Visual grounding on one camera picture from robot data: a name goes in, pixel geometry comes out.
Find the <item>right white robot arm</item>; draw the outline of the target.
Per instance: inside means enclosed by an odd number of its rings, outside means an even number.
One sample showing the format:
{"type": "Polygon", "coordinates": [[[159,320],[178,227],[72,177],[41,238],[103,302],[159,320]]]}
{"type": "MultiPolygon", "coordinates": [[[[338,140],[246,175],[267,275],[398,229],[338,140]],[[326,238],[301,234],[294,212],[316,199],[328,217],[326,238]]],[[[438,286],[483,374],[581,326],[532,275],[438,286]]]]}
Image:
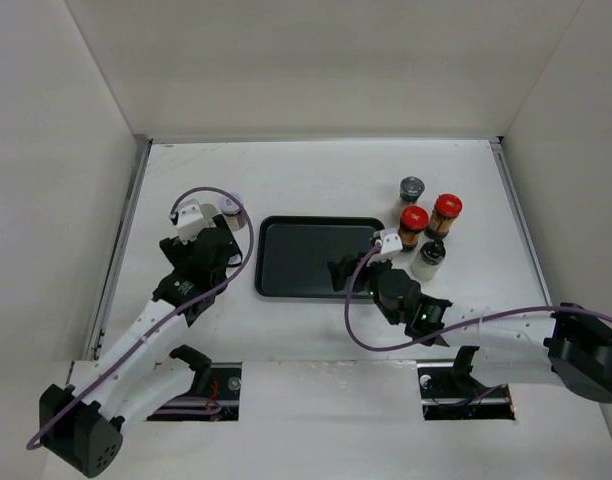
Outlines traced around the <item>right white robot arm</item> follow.
{"type": "Polygon", "coordinates": [[[579,305],[520,307],[498,313],[459,309],[422,291],[419,282],[374,253],[327,265],[335,291],[364,291],[406,347],[454,348],[450,384],[469,396],[506,384],[564,387],[612,404],[612,318],[579,305]]]}

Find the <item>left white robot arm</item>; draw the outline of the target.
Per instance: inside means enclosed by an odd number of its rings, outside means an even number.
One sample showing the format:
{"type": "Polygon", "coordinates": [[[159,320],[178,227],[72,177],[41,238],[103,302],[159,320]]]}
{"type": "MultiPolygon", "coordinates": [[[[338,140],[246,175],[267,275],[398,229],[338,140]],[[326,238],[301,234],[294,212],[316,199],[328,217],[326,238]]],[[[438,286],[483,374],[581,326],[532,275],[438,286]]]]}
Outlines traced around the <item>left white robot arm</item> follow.
{"type": "Polygon", "coordinates": [[[133,424],[178,395],[209,390],[211,361],[184,337],[245,257],[222,215],[177,232],[159,243],[173,270],[130,328],[85,376],[40,396],[39,437],[28,446],[46,448],[88,479],[113,462],[133,424]]]}

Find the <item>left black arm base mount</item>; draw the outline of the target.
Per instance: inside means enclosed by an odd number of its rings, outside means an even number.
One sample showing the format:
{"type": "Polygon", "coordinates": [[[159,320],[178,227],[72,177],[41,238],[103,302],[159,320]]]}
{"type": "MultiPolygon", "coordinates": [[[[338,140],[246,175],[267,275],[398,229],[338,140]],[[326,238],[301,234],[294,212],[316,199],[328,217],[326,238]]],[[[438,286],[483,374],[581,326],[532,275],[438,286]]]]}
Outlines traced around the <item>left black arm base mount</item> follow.
{"type": "Polygon", "coordinates": [[[243,365],[213,363],[198,350],[182,345],[170,357],[193,372],[189,389],[151,414],[150,422],[233,422],[239,420],[243,365]]]}

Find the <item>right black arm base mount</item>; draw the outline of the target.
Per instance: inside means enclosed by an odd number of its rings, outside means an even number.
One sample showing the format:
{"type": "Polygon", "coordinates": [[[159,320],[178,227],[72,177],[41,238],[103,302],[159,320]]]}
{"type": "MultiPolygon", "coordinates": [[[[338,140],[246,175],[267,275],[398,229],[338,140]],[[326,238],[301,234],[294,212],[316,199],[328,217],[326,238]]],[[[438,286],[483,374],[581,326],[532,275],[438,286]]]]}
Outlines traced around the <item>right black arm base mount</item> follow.
{"type": "Polygon", "coordinates": [[[472,377],[477,351],[477,347],[461,347],[453,360],[417,363],[426,421],[515,420],[509,388],[487,387],[472,377]]]}

